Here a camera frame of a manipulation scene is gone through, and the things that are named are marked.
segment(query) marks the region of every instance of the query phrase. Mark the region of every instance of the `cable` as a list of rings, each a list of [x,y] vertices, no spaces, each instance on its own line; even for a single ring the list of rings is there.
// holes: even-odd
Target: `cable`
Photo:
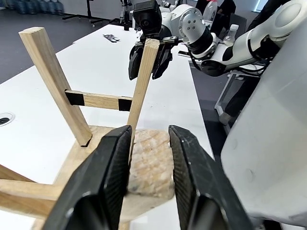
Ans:
[[[238,67],[237,70],[242,72],[242,73],[245,73],[245,74],[249,74],[251,76],[256,76],[256,77],[260,77],[264,71],[267,69],[267,67],[269,66],[270,64],[270,61],[272,61],[273,58],[269,58],[269,59],[263,59],[262,61],[266,61],[267,63],[265,64],[264,67],[260,68],[260,69],[255,69],[255,70],[251,70],[251,69],[245,69],[245,68],[242,68],[242,67]]]
[[[189,52],[189,55],[190,55],[190,58],[191,58],[191,60],[192,60],[192,63],[193,63],[193,65],[194,65],[194,67],[195,67],[196,69],[198,69],[199,71],[202,72],[201,68],[200,68],[199,65],[196,63],[195,58],[193,57],[193,55],[192,55],[192,53],[191,53],[191,51],[190,51],[189,49],[188,49],[188,52]]]

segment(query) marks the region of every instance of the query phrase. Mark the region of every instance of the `wooden stool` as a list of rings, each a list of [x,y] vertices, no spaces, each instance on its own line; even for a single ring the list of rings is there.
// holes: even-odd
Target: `wooden stool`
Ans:
[[[71,128],[76,142],[53,184],[38,184],[0,165],[0,209],[37,218],[33,229],[41,229],[71,174],[96,149],[111,127],[88,126],[79,106],[130,111],[132,126],[130,177],[120,222],[129,221],[174,196],[173,156],[169,135],[164,131],[140,130],[140,116],[159,41],[147,39],[133,98],[71,90],[44,28],[19,33],[32,61]]]

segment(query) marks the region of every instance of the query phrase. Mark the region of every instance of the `floor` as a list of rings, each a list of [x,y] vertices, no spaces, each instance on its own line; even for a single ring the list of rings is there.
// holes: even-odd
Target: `floor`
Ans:
[[[18,35],[19,31],[34,26],[45,27],[55,51],[59,52],[106,23],[98,23],[93,28],[84,18],[63,21],[58,15],[21,15],[16,11],[0,10],[0,84],[33,65]]]

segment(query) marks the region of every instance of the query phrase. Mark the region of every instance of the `water bottle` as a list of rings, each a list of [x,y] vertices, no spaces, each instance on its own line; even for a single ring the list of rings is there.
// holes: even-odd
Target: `water bottle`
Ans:
[[[28,14],[37,14],[35,4],[32,1],[28,0],[28,1],[25,2],[25,4],[26,4],[26,7],[27,7],[27,13]]]
[[[39,0],[39,6],[42,13],[48,13],[48,4],[45,0]]]
[[[63,4],[59,0],[57,0],[55,4],[56,4],[56,13],[58,15],[63,15],[64,14]]]
[[[24,0],[17,0],[16,1],[16,9],[17,12],[20,14],[26,14],[27,13],[27,6],[25,4]]]
[[[15,10],[15,1],[14,0],[6,0],[6,4],[10,10]]]
[[[224,44],[226,46],[233,46],[234,45],[235,40],[236,40],[235,36],[236,36],[236,32],[237,32],[238,28],[239,28],[239,26],[236,25],[236,24],[232,24],[230,26],[229,32],[223,40]]]
[[[39,6],[39,1],[38,0],[31,0],[33,4],[35,5],[35,10],[37,13],[40,13],[40,6]]]
[[[208,29],[210,30],[217,13],[217,0],[207,0],[207,1],[210,2],[206,6],[202,17],[203,17],[203,24],[205,24],[206,27],[208,27]]]
[[[48,7],[49,7],[49,13],[56,14],[56,4],[53,0],[49,0]]]

